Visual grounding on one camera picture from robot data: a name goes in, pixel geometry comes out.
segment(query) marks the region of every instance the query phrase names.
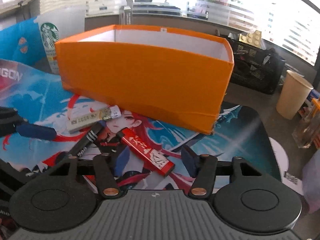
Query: red rectangular object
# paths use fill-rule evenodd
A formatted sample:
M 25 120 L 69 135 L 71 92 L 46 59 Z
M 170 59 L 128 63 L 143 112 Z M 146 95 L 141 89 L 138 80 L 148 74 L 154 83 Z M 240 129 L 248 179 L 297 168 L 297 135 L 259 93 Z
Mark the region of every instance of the red rectangular object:
M 151 164 L 162 176 L 167 176 L 174 169 L 173 162 L 146 144 L 129 128 L 122 129 L 117 136 L 121 138 L 122 143 L 128 145 L 139 158 Z

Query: blue object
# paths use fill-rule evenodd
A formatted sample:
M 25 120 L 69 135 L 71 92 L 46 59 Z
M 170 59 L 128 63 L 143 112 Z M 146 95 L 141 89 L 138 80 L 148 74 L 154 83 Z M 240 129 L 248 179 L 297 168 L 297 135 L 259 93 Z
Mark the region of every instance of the blue object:
M 0 58 L 33 66 L 46 57 L 35 18 L 0 31 Z
M 57 136 L 56 130 L 51 127 L 23 123 L 16 128 L 17 132 L 24 137 L 37 138 L 47 141 L 52 141 Z
M 307 100 L 311 102 L 313 98 L 319 99 L 319 97 L 320 97 L 320 93 L 317 90 L 313 89 L 310 91 L 307 97 Z
M 188 146 L 181 148 L 181 160 L 190 177 L 195 178 L 198 174 L 199 156 Z
M 124 167 L 127 165 L 130 157 L 130 149 L 129 146 L 127 146 L 122 153 L 119 154 L 116 166 L 115 166 L 115 176 L 120 177 L 122 175 L 122 171 Z

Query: paper cup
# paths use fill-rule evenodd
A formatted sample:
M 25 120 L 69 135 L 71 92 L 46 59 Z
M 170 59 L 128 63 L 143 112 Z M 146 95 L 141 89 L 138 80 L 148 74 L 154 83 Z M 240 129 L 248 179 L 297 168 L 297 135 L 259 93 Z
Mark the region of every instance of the paper cup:
M 292 119 L 306 100 L 313 86 L 299 74 L 287 70 L 287 76 L 276 109 L 286 119 Z
M 72 6 L 39 15 L 39 31 L 52 73 L 59 74 L 55 42 L 84 32 L 85 6 Z

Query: orange box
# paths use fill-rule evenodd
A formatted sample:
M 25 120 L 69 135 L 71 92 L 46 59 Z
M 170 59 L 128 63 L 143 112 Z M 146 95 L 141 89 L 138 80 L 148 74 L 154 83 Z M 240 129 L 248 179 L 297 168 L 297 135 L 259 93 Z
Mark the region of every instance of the orange box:
M 226 39 L 111 25 L 55 43 L 64 89 L 210 134 L 234 66 Z

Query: desk mat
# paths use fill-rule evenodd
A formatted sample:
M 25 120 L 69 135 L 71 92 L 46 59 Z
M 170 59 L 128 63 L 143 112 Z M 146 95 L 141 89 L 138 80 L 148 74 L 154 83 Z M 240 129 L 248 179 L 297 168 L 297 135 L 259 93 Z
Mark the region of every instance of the desk mat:
M 83 136 L 81 132 L 69 134 L 68 118 L 98 110 L 106 105 L 89 98 L 63 90 L 60 76 L 41 72 L 21 63 L 0 60 L 0 106 L 15 107 L 19 115 L 30 123 L 49 126 L 57 131 L 55 141 L 21 137 L 15 133 L 0 138 L 0 158 L 19 171 L 38 173 L 54 164 L 61 151 L 68 151 Z M 163 178 L 145 169 L 127 147 L 121 155 L 121 167 L 117 182 L 123 189 L 184 189 L 188 191 L 192 179 L 180 158 L 180 147 L 191 146 L 197 154 L 211 154 L 222 161 L 231 161 L 233 156 L 242 156 L 258 169 L 281 179 L 279 168 L 258 113 L 252 108 L 223 102 L 214 135 L 203 135 L 184 128 L 149 119 L 130 111 L 122 110 L 122 117 L 107 123 L 84 154 L 92 159 L 113 145 L 114 134 L 129 127 L 153 148 L 168 155 L 176 166 Z M 88 177 L 94 188 L 94 178 Z M 223 187 L 228 178 L 216 179 L 215 188 Z

